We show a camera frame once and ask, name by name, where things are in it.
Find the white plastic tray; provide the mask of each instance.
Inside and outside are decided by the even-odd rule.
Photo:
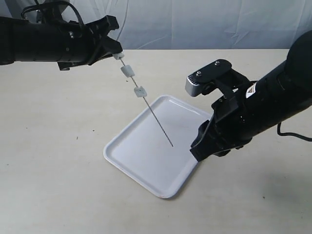
[[[160,198],[174,196],[197,165],[190,145],[210,115],[172,96],[151,104],[172,147],[145,109],[104,148],[104,157]]]

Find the table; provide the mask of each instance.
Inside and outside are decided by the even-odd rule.
[[[220,97],[190,97],[185,78],[216,59],[250,80],[287,50],[125,51],[148,101],[172,95],[209,113]],[[103,147],[143,109],[113,58],[60,72],[56,63],[0,67],[0,233],[307,234],[312,145],[276,128],[241,150],[201,163],[162,200],[108,163]],[[311,136],[312,108],[283,130]]]

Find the sticker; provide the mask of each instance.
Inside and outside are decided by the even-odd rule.
[[[249,98],[250,96],[252,96],[255,93],[255,85],[256,83],[254,83],[252,86],[250,86],[247,91],[246,91],[246,98]]]

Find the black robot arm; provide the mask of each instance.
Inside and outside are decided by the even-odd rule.
[[[281,122],[312,105],[312,31],[290,48],[287,59],[257,82],[232,69],[226,60],[216,60],[186,81],[193,97],[219,89],[223,96],[212,104],[214,114],[198,130],[191,153],[198,161],[210,155],[225,156],[252,138],[278,125],[278,134],[312,141],[294,133],[281,133]]]
[[[70,6],[78,22],[66,22],[60,7]],[[25,14],[36,11],[37,22]],[[108,37],[119,28],[113,16],[84,24],[76,8],[66,1],[26,7],[22,19],[0,17],[0,65],[15,61],[57,62],[62,71],[81,65],[92,65],[122,52],[120,43]]]

